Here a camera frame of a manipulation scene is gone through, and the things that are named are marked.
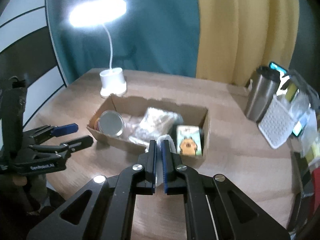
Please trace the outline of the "gloved left hand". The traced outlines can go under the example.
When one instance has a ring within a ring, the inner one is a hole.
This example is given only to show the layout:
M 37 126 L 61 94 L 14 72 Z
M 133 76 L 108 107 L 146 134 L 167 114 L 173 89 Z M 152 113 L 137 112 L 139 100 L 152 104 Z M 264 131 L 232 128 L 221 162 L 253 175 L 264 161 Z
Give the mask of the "gloved left hand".
M 1 208 L 37 212 L 47 198 L 46 175 L 1 175 Z

